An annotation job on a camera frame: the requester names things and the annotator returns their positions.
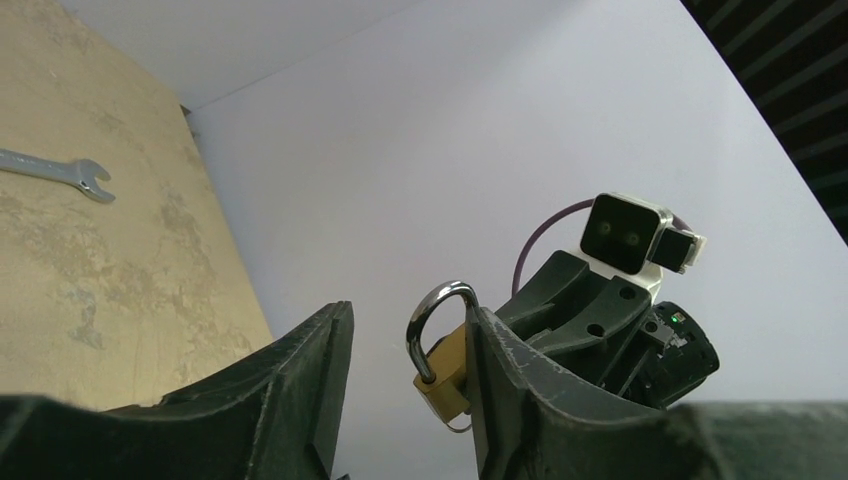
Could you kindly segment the brass padlock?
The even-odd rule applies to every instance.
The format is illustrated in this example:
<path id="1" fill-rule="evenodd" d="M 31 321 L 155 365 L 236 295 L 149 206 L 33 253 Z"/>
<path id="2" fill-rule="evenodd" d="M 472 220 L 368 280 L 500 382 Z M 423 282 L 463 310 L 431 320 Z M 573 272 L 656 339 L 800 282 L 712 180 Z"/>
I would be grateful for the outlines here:
<path id="1" fill-rule="evenodd" d="M 467 381 L 466 324 L 437 342 L 429 352 L 421 346 L 423 330 L 434 311 L 447 299 L 462 299 L 465 316 L 479 312 L 479 302 L 473 288 L 462 281 L 445 282 L 431 290 L 414 310 L 406 329 L 406 349 L 416 368 L 413 385 L 435 416 L 453 433 L 464 433 L 468 427 L 456 428 L 451 422 L 470 412 L 471 403 L 465 394 Z"/>

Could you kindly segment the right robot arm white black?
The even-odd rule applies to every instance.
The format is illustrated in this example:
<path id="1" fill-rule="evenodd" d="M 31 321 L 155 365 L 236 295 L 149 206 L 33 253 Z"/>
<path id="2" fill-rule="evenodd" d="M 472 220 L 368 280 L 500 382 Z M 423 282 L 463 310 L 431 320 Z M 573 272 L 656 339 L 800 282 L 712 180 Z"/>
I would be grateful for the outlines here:
<path id="1" fill-rule="evenodd" d="M 720 367 L 696 320 L 622 276 L 554 252 L 497 316 L 529 346 L 613 395 L 665 409 Z"/>

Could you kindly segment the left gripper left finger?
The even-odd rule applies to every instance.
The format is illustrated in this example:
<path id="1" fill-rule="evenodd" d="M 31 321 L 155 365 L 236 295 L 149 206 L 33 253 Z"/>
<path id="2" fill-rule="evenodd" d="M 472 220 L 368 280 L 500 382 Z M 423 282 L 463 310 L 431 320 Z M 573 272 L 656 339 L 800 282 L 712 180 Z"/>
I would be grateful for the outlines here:
<path id="1" fill-rule="evenodd" d="M 152 406 L 111 410 L 130 479 L 330 479 L 354 310 L 329 303 L 236 363 Z"/>

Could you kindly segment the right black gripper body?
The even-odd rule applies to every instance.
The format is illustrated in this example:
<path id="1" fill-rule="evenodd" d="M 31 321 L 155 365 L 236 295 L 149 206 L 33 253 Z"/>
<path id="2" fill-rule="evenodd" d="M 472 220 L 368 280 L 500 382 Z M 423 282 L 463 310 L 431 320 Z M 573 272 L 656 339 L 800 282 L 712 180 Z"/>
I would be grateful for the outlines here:
<path id="1" fill-rule="evenodd" d="M 663 349 L 663 342 L 656 337 L 658 331 L 657 315 L 649 307 L 616 333 L 608 343 L 610 360 L 598 385 L 611 394 L 626 397 L 640 371 Z"/>

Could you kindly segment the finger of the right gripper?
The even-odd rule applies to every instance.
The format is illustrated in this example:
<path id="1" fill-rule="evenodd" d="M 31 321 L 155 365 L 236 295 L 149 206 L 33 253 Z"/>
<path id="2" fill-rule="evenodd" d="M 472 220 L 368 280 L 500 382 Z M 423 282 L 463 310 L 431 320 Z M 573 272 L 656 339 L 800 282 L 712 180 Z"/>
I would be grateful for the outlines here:
<path id="1" fill-rule="evenodd" d="M 555 311 L 573 298 L 588 272 L 585 260 L 557 250 L 495 315 L 513 332 L 553 329 Z"/>
<path id="2" fill-rule="evenodd" d="M 652 302 L 650 290 L 622 277 L 588 274 L 573 298 L 555 311 L 554 328 L 528 334 L 524 341 L 557 361 L 601 349 Z"/>

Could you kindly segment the key with ring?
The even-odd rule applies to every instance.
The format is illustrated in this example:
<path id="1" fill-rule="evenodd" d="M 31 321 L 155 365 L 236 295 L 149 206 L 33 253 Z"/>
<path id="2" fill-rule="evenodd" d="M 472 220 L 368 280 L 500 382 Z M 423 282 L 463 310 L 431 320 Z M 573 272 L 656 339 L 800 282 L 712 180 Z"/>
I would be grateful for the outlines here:
<path id="1" fill-rule="evenodd" d="M 472 420 L 470 409 L 459 411 L 456 415 L 446 415 L 442 417 L 445 427 L 452 433 L 462 434 L 472 428 Z M 463 420 L 464 424 L 456 424 L 458 420 Z"/>

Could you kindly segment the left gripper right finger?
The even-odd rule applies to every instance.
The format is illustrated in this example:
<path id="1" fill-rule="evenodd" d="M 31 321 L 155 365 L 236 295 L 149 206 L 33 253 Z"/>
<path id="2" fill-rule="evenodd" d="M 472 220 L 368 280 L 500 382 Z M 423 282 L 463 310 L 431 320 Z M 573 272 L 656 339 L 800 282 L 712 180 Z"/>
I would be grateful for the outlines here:
<path id="1" fill-rule="evenodd" d="M 486 308 L 466 327 L 479 478 L 669 478 L 658 412 L 580 379 Z"/>

